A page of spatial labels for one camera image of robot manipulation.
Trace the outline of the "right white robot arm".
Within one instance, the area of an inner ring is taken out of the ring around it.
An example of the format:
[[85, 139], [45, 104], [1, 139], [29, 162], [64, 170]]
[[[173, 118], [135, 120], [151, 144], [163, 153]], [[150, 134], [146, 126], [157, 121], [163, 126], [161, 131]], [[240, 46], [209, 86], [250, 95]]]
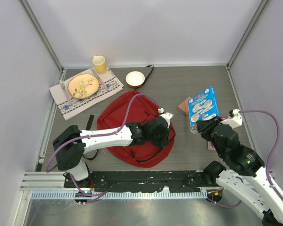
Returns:
[[219, 185], [248, 205], [265, 226], [283, 226], [283, 191], [277, 189], [271, 176], [266, 175], [267, 164], [251, 148], [242, 145], [234, 128], [242, 125], [241, 116], [222, 120], [216, 116], [197, 121], [197, 131], [206, 141], [212, 142], [218, 156], [252, 189], [235, 178], [225, 166], [211, 162], [204, 170], [204, 182]]

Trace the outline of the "blue comic paperback book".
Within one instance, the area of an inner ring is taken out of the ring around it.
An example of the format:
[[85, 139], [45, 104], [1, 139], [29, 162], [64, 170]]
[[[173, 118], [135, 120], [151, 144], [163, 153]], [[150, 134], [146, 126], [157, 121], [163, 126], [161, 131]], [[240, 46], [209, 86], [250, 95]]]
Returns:
[[188, 113], [191, 133], [197, 133], [197, 121], [207, 121], [219, 115], [215, 90], [212, 86], [188, 99]]

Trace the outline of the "purple treehouse paperback book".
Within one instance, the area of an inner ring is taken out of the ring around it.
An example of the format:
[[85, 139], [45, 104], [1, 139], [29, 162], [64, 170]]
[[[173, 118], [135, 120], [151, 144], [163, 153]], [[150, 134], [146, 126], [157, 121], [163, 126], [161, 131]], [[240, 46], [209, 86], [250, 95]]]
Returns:
[[[228, 119], [228, 117], [221, 117], [221, 119], [222, 120], [226, 120], [226, 119]], [[215, 146], [214, 146], [214, 144], [212, 143], [212, 142], [208, 142], [207, 143], [207, 149], [208, 150], [212, 150], [212, 151], [215, 151], [216, 149], [215, 149]]]

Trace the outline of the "red student backpack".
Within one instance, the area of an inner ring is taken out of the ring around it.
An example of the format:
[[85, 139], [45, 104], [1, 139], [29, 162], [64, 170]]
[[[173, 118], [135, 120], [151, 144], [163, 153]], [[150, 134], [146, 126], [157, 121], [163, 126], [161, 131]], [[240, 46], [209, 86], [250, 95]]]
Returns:
[[154, 167], [169, 155], [174, 145], [172, 117], [148, 95], [128, 91], [98, 117], [96, 130], [82, 130], [85, 151], [107, 148], [133, 166]]

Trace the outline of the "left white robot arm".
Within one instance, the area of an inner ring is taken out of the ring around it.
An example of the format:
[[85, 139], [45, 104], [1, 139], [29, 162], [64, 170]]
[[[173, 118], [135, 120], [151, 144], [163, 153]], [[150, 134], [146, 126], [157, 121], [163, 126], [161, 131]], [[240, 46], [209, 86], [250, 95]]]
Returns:
[[133, 146], [152, 143], [164, 148], [170, 132], [172, 113], [163, 113], [147, 122], [131, 122], [124, 126], [103, 130], [79, 130], [70, 126], [55, 140], [56, 167], [73, 176], [79, 187], [91, 182], [90, 171], [83, 162], [83, 155], [91, 151], [115, 146]]

